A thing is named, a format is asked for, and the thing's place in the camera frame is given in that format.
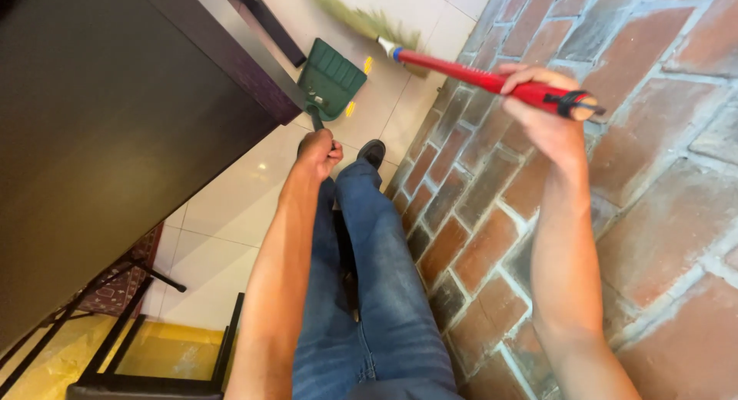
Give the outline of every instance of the blue jeans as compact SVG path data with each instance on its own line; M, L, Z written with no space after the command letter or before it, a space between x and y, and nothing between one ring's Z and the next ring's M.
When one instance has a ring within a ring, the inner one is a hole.
M292 398L340 400L355 385L427 378L456 392L449 355L407 249L400 216L379 192L365 159L320 186L303 329ZM361 321L347 308L339 277L332 208L337 199L354 246Z

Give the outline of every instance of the dark table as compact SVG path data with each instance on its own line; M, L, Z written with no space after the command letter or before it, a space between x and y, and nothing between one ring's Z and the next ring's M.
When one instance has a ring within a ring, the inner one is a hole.
M0 351L300 112L224 18L227 0L0 1Z

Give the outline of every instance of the brick wall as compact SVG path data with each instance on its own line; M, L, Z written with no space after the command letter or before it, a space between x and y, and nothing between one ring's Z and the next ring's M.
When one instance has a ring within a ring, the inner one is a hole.
M490 0L459 62L543 65L587 122L604 328L644 398L738 395L738 0ZM530 323L549 162L448 80L387 195L466 398L560 398Z

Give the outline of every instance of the human hand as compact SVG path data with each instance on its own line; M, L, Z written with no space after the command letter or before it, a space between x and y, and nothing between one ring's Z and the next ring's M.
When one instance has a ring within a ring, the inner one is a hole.
M299 153L295 166L313 172L320 181L324 181L343 159L343 146L333 140L330 130L321 129L305 135Z
M579 84L571 78L541 67L522 64L500 65L500 72L510 74L500 93L507 95L516 85L540 82L564 90L578 90ZM551 162L560 167L581 166L587 163L583 123L563 118L532 107L514 97L505 97L503 110L508 112L530 138L530 141Z

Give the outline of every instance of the white tile floor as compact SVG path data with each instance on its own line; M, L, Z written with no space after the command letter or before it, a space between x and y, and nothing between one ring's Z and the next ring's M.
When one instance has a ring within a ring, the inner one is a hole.
M386 187L397 169L445 77L423 80L382 58L381 50L336 24L310 0L264 0L303 52L316 37L327 41L364 69L373 57L367 83L356 95L353 114L326 122L343 143L346 158L334 175L356 159L374 138L387 145L379 171ZM382 9L407 29L420 30L425 49L453 60L466 42L487 0L345 0L360 8ZM247 10L241 16L287 72L296 70L255 25ZM179 293L155 281L143 312L164 322L223 329L237 292L246 288L258 248L272 220L282 184L303 136L312 126L301 115L277 128L172 214L161 235L155 268L188 286Z

